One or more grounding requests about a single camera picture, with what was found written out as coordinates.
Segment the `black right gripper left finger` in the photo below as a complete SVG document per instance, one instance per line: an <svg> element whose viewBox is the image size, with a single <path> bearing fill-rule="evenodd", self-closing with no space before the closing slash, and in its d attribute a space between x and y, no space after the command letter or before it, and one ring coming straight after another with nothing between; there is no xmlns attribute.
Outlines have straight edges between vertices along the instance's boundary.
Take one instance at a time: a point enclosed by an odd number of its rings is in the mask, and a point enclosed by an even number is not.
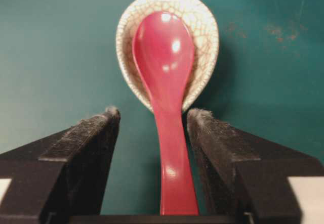
<svg viewBox="0 0 324 224"><path fill-rule="evenodd" d="M99 215L119 123L119 110L109 106L1 153L1 223L67 223L75 215Z"/></svg>

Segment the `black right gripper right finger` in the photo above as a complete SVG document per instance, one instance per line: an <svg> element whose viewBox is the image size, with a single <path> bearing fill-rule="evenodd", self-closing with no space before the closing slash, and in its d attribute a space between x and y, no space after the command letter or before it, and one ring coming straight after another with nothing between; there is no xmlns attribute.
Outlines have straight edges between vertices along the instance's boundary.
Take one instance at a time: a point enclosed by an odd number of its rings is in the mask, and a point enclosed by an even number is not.
<svg viewBox="0 0 324 224"><path fill-rule="evenodd" d="M305 153L187 113L208 214L238 223L323 223L323 165Z"/></svg>

